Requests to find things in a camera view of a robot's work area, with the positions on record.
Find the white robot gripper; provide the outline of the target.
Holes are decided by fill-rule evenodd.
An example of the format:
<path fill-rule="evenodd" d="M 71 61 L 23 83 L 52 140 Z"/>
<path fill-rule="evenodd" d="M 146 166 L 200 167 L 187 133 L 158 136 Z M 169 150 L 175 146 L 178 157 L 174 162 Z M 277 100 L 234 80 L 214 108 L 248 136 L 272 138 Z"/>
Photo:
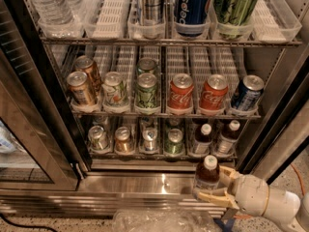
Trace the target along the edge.
<path fill-rule="evenodd" d="M 265 180 L 253 175 L 241 175 L 234 168 L 220 165 L 219 180 L 225 186 L 233 184 L 232 194 L 227 188 L 193 190 L 193 195 L 216 206 L 240 210 L 253 217 L 260 217 L 266 207 L 269 187 Z"/>

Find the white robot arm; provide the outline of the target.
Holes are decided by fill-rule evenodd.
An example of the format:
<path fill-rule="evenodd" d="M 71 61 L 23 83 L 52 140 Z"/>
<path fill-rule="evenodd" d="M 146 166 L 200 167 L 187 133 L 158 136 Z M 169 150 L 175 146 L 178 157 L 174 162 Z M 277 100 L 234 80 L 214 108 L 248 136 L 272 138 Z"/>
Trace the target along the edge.
<path fill-rule="evenodd" d="M 220 207 L 240 211 L 251 217 L 263 217 L 284 232 L 309 232 L 308 195 L 296 194 L 271 187 L 254 175 L 220 167 L 219 183 L 223 188 L 196 190 L 198 199 Z"/>

